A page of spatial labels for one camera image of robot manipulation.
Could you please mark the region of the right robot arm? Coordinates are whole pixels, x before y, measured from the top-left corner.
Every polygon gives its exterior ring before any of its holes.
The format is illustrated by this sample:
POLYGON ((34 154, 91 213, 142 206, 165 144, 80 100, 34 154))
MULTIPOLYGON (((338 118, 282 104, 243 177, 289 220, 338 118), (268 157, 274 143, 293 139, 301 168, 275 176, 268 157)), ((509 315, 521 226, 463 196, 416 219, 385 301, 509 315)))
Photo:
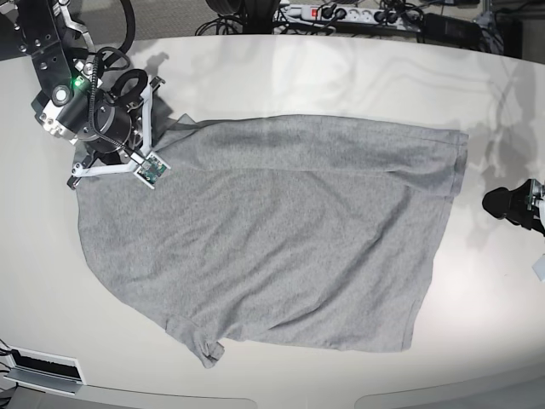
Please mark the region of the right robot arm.
POLYGON ((97 47, 88 27, 72 18, 67 1, 3 1, 13 14, 14 40, 30 57, 40 90, 32 103, 37 121, 54 137, 81 142, 95 156, 144 158, 152 146, 149 121, 159 77, 132 66, 135 12, 121 3, 125 36, 117 47, 97 47))

